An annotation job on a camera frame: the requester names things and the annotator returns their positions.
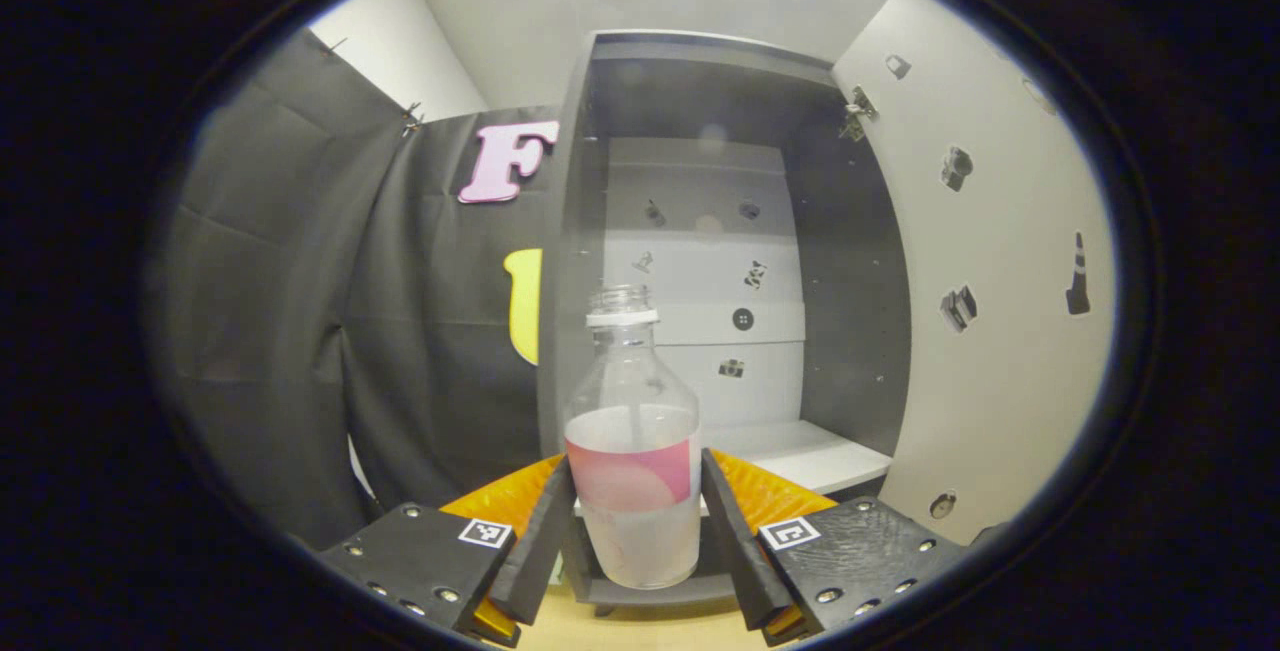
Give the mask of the dark grey cabinet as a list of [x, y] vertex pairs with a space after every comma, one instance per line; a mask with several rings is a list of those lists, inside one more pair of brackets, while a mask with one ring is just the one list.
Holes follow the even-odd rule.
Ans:
[[582, 46], [547, 178], [538, 414], [562, 449], [588, 297], [645, 285], [655, 350], [701, 427], [806, 420], [893, 457], [910, 294], [868, 141], [840, 139], [828, 61], [710, 33], [608, 29]]

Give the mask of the metal door hinge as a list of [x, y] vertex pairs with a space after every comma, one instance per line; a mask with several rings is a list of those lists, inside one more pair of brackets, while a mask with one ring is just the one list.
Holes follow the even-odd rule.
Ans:
[[861, 84], [855, 84], [850, 90], [850, 98], [845, 105], [844, 124], [838, 130], [840, 139], [861, 142], [867, 139], [867, 130], [870, 123], [878, 122], [879, 113], [870, 98], [868, 98]]

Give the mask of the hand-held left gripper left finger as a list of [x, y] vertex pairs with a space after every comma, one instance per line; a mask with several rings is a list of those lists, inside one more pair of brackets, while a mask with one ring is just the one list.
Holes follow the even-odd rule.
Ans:
[[575, 500], [556, 455], [443, 508], [403, 503], [317, 558], [420, 624], [513, 648], [538, 618]]

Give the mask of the black backdrop cloth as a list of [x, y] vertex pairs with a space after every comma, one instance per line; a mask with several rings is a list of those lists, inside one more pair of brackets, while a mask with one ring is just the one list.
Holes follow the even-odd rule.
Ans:
[[556, 148], [515, 200], [458, 192], [480, 132], [558, 105], [412, 127], [298, 32], [212, 107], [150, 278], [184, 431], [255, 515], [329, 549], [543, 458], [536, 370], [509, 341], [508, 255], [544, 244]]

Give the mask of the clear bottle with pink label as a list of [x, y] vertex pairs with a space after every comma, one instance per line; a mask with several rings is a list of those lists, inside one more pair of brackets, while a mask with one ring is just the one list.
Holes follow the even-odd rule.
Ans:
[[562, 434], [605, 578], [641, 591], [686, 581], [701, 536], [701, 409], [658, 356], [658, 320], [646, 286], [590, 295], [595, 356], [564, 402]]

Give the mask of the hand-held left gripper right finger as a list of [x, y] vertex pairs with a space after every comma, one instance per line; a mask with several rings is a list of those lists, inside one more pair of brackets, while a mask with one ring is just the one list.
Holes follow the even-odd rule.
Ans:
[[701, 498], [749, 631], [771, 647], [856, 632], [965, 555], [874, 496], [845, 503], [703, 449]]

